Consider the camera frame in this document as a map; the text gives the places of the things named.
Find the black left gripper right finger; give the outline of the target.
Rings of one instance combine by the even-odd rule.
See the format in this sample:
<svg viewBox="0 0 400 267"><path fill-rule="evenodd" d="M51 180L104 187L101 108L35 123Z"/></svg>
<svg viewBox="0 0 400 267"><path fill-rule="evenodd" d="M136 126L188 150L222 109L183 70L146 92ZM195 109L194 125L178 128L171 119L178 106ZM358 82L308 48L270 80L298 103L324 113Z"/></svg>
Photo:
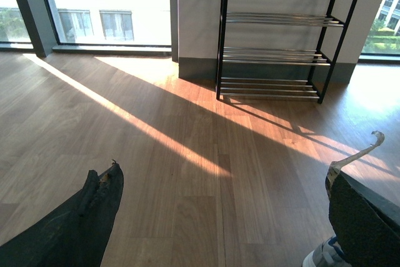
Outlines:
<svg viewBox="0 0 400 267"><path fill-rule="evenodd" d="M329 220L351 266L399 266L399 206L341 170L383 143L382 132L372 134L375 144L330 164Z"/></svg>

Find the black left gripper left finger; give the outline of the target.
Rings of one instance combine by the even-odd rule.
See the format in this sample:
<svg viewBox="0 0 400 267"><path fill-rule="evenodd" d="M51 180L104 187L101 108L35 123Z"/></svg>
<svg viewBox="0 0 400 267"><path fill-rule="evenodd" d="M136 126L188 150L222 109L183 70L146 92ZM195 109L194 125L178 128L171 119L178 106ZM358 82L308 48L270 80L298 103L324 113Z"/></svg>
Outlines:
<svg viewBox="0 0 400 267"><path fill-rule="evenodd" d="M82 189L1 246L1 266L100 266L123 187L116 161L90 170Z"/></svg>

